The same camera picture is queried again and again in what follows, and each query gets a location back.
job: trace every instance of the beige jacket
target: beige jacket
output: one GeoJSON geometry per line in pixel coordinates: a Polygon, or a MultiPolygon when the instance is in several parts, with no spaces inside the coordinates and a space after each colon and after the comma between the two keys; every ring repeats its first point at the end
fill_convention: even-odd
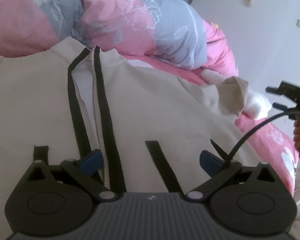
{"type": "MultiPolygon", "coordinates": [[[[186,193],[210,178],[199,164],[202,150],[217,155],[210,139],[229,152],[242,137],[234,120],[247,90],[248,83],[237,77],[201,88],[157,69],[132,66],[115,49],[91,53],[72,38],[31,56],[0,57],[0,240],[11,233],[5,202],[31,164],[34,145],[49,146],[50,164],[99,148],[107,187],[164,192],[145,144],[157,140],[186,193]],[[107,102],[100,98],[102,80],[107,102]],[[114,145],[111,125],[101,114],[107,105],[114,145]]],[[[248,166],[260,161],[248,143],[235,159],[248,166]]]]}

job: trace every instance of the zipper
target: zipper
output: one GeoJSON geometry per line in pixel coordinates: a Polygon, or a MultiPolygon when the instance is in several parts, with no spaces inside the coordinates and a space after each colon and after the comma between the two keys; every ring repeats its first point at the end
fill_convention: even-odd
{"type": "MultiPolygon", "coordinates": [[[[108,188],[108,182],[107,182],[107,170],[106,170],[106,154],[105,154],[105,150],[103,147],[103,141],[102,141],[102,136],[100,135],[100,130],[99,130],[99,116],[98,116],[98,112],[97,112],[97,107],[96,107],[96,102],[94,100],[95,98],[95,69],[94,69],[94,48],[92,49],[91,52],[91,64],[92,64],[92,75],[93,75],[93,88],[92,88],[92,102],[93,102],[93,114],[94,114],[94,121],[96,124],[96,131],[97,131],[97,138],[94,134],[94,130],[92,128],[92,124],[90,122],[90,118],[88,117],[88,121],[89,121],[89,126],[90,126],[90,130],[92,133],[92,140],[93,140],[93,145],[94,147],[99,147],[99,150],[102,153],[102,158],[103,158],[103,185],[108,188]]],[[[84,106],[84,109],[86,111],[86,115],[88,115],[88,111],[86,109],[86,107],[84,106]]]]}

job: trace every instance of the silver screw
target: silver screw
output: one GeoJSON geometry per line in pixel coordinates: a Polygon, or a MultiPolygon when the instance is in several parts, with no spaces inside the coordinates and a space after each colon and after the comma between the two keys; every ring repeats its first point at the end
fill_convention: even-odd
{"type": "Polygon", "coordinates": [[[190,191],[187,194],[187,197],[194,200],[199,200],[203,198],[203,194],[199,191],[190,191]]]}
{"type": "Polygon", "coordinates": [[[99,194],[99,197],[105,200],[113,199],[115,197],[115,193],[112,191],[103,191],[99,194]]]}

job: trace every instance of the triangular hole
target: triangular hole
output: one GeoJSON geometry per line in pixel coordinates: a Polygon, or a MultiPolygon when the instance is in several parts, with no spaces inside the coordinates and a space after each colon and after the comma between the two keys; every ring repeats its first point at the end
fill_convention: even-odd
{"type": "Polygon", "coordinates": [[[45,176],[40,167],[36,167],[28,178],[28,181],[45,179],[45,176]]]}
{"type": "Polygon", "coordinates": [[[267,168],[262,168],[257,179],[274,182],[274,177],[271,175],[271,173],[269,172],[269,170],[267,168]]]}

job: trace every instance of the white logo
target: white logo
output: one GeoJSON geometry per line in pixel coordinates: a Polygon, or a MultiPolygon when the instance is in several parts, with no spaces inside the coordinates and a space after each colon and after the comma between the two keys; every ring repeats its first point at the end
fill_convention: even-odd
{"type": "Polygon", "coordinates": [[[151,195],[151,196],[148,197],[149,200],[155,200],[156,198],[157,198],[157,197],[154,196],[154,195],[151,195]]]}

